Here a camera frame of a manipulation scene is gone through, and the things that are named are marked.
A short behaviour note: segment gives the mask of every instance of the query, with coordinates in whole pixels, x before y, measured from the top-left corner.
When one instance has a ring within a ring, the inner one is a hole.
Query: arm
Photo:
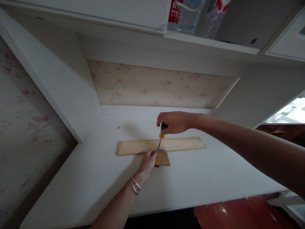
[[[205,114],[160,113],[157,126],[167,122],[162,134],[198,129],[218,139],[275,181],[305,197],[305,148],[264,132]]]
[[[133,175],[134,180],[140,188],[149,177],[149,173],[155,166],[157,157],[156,151],[148,151],[144,154],[139,170]],[[115,195],[115,197],[101,211],[91,225],[95,228],[124,228],[131,207],[136,199],[136,193],[129,181]]]

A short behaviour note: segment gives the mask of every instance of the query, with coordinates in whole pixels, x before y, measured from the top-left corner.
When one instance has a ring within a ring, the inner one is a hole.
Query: wooden board
[[[164,153],[158,152],[158,155],[156,157],[156,165],[171,166],[166,151],[164,151]]]
[[[144,154],[148,150],[158,148],[160,139],[141,140],[141,141],[121,141],[117,145],[117,156]],[[203,149],[207,146],[200,137],[189,138],[167,138],[161,141],[160,149],[167,152],[189,149]]]

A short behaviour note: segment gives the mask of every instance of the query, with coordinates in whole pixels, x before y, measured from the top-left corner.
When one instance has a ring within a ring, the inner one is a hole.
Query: hand
[[[146,179],[155,166],[157,154],[157,151],[149,150],[143,156],[140,168],[137,172],[144,175]]]
[[[157,127],[160,123],[167,122],[169,128],[163,129],[162,134],[179,134],[192,128],[192,123],[196,119],[195,113],[182,111],[162,112],[157,118]]]

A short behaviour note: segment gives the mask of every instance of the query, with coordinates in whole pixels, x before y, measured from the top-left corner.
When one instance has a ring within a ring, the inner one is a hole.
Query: white desk
[[[141,155],[117,157],[117,142],[158,138],[156,119],[103,115],[84,144],[78,144],[71,153],[20,228],[90,224],[142,159]],[[207,148],[170,152],[171,166],[153,169],[137,196],[132,216],[286,190],[205,133],[192,129],[166,137],[193,136],[200,136]]]

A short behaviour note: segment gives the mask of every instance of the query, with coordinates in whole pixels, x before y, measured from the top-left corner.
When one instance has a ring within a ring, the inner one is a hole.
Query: screwdriver
[[[169,128],[169,125],[167,124],[167,122],[161,123],[161,130],[166,129],[166,128]],[[165,138],[165,135],[160,133],[160,134],[159,134],[159,137],[160,137],[160,142],[159,142],[157,151],[159,150],[160,144],[161,144],[161,140],[162,140],[163,138]]]

